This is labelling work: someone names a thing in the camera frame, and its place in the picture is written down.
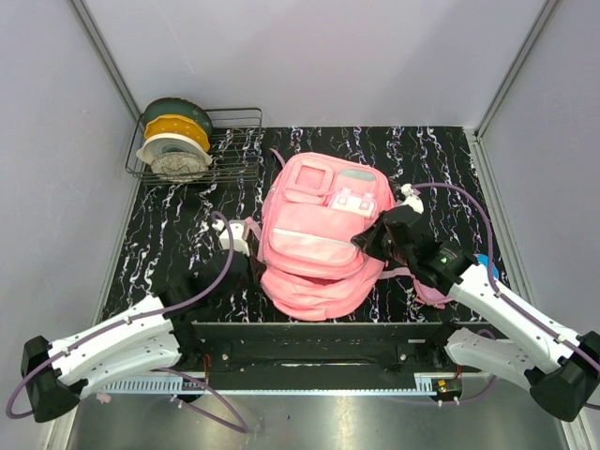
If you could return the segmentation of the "pink cat pencil case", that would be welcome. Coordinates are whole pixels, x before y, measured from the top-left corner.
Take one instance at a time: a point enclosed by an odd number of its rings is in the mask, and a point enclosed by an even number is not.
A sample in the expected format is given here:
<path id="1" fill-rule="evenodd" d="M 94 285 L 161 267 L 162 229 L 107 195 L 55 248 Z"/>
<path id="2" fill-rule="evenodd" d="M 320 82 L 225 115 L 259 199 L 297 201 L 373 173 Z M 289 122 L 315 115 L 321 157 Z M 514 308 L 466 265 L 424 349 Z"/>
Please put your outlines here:
<path id="1" fill-rule="evenodd" d="M 480 264 L 483 264 L 486 268 L 491 266 L 492 275 L 496 279 L 500 278 L 500 271 L 498 270 L 498 268 L 496 267 L 494 262 L 489 262 L 488 255 L 481 254 L 481 253 L 475 253 L 474 256 L 475 256 L 476 260 Z M 449 303 L 455 301 L 454 298 L 452 298 L 448 295 L 444 295 L 434 288 L 426 286 L 425 284 L 423 284 L 421 281 L 417 280 L 416 278 L 414 278 L 412 280 L 412 284 L 413 284 L 413 287 L 416 292 L 415 300 L 420 304 L 430 306 L 433 308 L 445 309 L 446 304 L 449 304 Z"/>

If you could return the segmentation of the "pink student backpack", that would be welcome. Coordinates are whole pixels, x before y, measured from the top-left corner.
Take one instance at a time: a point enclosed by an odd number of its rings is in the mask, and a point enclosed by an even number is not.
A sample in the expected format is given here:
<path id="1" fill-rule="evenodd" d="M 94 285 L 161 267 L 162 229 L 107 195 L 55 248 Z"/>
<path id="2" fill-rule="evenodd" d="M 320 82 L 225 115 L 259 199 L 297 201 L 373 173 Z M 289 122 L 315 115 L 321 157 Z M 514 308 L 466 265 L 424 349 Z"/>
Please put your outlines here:
<path id="1" fill-rule="evenodd" d="M 262 205 L 245 220 L 259 241 L 261 287 L 297 320 L 319 322 L 354 312 L 384 269 L 352 239 L 396 203 L 379 170 L 304 152 L 282 167 Z"/>

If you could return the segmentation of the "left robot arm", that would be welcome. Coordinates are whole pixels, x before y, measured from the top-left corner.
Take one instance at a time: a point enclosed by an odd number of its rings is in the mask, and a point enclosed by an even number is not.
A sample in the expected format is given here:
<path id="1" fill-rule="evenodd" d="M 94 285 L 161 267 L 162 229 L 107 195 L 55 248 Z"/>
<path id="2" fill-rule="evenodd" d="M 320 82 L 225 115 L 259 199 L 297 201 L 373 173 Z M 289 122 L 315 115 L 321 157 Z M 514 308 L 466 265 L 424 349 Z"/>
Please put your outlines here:
<path id="1" fill-rule="evenodd" d="M 209 369 L 218 352 L 194 324 L 252 280 L 251 262 L 221 251 L 199 272 L 188 271 L 133 307 L 70 337 L 32 337 L 23 345 L 21 374 L 29 416 L 50 422 L 106 385 L 164 368 Z"/>

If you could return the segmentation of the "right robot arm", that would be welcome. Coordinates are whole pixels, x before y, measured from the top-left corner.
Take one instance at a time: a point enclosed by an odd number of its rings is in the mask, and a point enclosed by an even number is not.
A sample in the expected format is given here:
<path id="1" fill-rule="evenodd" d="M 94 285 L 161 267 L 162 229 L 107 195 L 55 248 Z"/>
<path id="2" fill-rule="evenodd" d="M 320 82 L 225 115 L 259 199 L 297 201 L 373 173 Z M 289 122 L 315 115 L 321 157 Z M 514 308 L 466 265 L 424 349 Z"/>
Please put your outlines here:
<path id="1" fill-rule="evenodd" d="M 564 422 L 589 407 L 599 386 L 597 332 L 580 334 L 550 319 L 497 281 L 471 252 L 436 240 L 408 205 L 381 213 L 352 243 L 370 257 L 403 265 L 509 339 L 500 342 L 447 325 L 445 337 L 426 347 L 431 368 L 443 372 L 458 364 L 486 371 L 528 391 L 545 412 Z"/>

